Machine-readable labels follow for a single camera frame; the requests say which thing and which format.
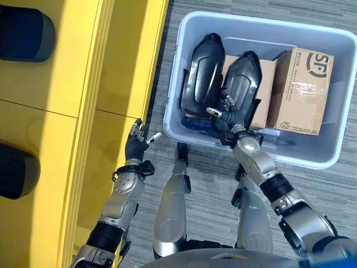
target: black curved plastic part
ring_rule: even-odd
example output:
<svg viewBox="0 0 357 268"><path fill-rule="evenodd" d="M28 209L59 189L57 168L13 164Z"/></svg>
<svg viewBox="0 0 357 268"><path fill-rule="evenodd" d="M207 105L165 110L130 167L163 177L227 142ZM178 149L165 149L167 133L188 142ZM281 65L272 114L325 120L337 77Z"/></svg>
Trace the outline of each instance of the black curved plastic part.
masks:
<svg viewBox="0 0 357 268"><path fill-rule="evenodd" d="M236 125L243 125L246 129L250 127L259 100L255 97L262 81L262 70L258 56L253 51L245 52L233 62L224 80L224 90L221 93L218 109L224 111L224 100L230 95L239 109ZM222 118L213 118L213 127L220 133L230 131L231 126Z"/></svg>
<svg viewBox="0 0 357 268"><path fill-rule="evenodd" d="M28 152L0 143L0 196L18 199L37 185L40 164Z"/></svg>
<svg viewBox="0 0 357 268"><path fill-rule="evenodd" d="M55 42L54 24L41 11L0 5L0 59L45 61Z"/></svg>
<svg viewBox="0 0 357 268"><path fill-rule="evenodd" d="M207 107L216 107L221 93L225 51L221 38L211 33L195 47L191 69L184 72L181 109L197 117L210 117Z"/></svg>

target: black wrist strap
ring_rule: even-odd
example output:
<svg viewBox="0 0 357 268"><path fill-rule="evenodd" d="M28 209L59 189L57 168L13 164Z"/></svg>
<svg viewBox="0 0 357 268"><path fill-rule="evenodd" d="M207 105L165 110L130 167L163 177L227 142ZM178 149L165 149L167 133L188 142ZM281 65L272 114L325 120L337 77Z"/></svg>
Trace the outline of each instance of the black wrist strap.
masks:
<svg viewBox="0 0 357 268"><path fill-rule="evenodd" d="M136 172L140 174L144 180L145 177L154 175L155 168L149 160L144 161L138 166L137 165L122 166L113 173L112 181L115 182L117 180L115 176L119 176L119 174L121 173L129 173L129 172Z"/></svg>

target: silver metal arm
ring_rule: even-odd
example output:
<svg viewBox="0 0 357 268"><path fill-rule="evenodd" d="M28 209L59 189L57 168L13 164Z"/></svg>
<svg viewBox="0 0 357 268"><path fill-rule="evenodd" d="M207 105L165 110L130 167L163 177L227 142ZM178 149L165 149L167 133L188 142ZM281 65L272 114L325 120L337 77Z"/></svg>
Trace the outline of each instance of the silver metal arm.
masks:
<svg viewBox="0 0 357 268"><path fill-rule="evenodd" d="M141 161L128 160L126 166L139 165L140 163ZM103 237L108 236L108 239L103 240L108 242L109 246L100 246L103 241L89 238L88 242L79 250L70 267L87 267L85 265L88 264L108 268L112 266L115 259L114 253L120 243L122 234L128 229L130 221L135 215L138 198L143 193L143 190L144 182L138 173L122 173L116 178L112 195L106 202L102 215L91 233L91 236L97 237L102 235L101 232L107 232Z"/></svg>
<svg viewBox="0 0 357 268"><path fill-rule="evenodd" d="M345 252L352 245L345 238L338 237L327 218L291 186L273 159L260 150L259 142L252 136L247 135L237 141L233 158L242 164L246 175L263 190L275 213L282 216L279 226L296 254L307 256L312 252L321 252L324 248L330 248L328 245L332 243L337 251L343 248Z"/></svg>

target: plastic storage bin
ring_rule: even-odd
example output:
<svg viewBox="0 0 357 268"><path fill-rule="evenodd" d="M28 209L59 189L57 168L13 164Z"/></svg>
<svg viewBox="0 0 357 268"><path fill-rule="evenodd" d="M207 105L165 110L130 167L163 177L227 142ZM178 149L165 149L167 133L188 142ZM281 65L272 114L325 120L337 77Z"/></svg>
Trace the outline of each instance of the plastic storage bin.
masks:
<svg viewBox="0 0 357 268"><path fill-rule="evenodd" d="M318 136L265 130L263 150L276 161L312 169L324 169L339 158L357 69L357 38L351 32L301 23L193 12L180 23L173 60L163 127L180 142L229 150L220 141L181 124L179 107L183 69L192 51L211 32L218 33L227 55L255 51L261 59L273 60L293 47L316 50L335 57L324 120Z"/></svg>

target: yellow panel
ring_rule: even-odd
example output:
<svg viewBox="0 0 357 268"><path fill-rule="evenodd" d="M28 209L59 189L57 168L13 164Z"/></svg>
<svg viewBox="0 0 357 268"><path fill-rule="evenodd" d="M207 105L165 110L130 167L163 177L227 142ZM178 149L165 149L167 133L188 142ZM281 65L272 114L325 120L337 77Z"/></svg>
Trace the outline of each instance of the yellow panel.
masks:
<svg viewBox="0 0 357 268"><path fill-rule="evenodd" d="M116 0L97 108L143 117L150 99L168 0Z"/></svg>
<svg viewBox="0 0 357 268"><path fill-rule="evenodd" d="M58 251L58 267L68 267L72 259L81 186L113 4L114 0L99 1L95 19L90 56L88 58L87 72L84 80L85 90L82 95L74 142L75 149L72 155L73 161L70 168L70 179L64 200L64 216L62 219L62 232Z"/></svg>
<svg viewBox="0 0 357 268"><path fill-rule="evenodd" d="M0 99L77 117L98 0L4 0L33 7L55 25L56 47L43 63L0 61Z"/></svg>
<svg viewBox="0 0 357 268"><path fill-rule="evenodd" d="M35 191L0 198L1 267L55 267L76 119L0 101L0 140L33 152Z"/></svg>
<svg viewBox="0 0 357 268"><path fill-rule="evenodd" d="M125 163L125 144L134 121L133 118L95 111L79 205L78 226L94 228L113 189L112 173Z"/></svg>

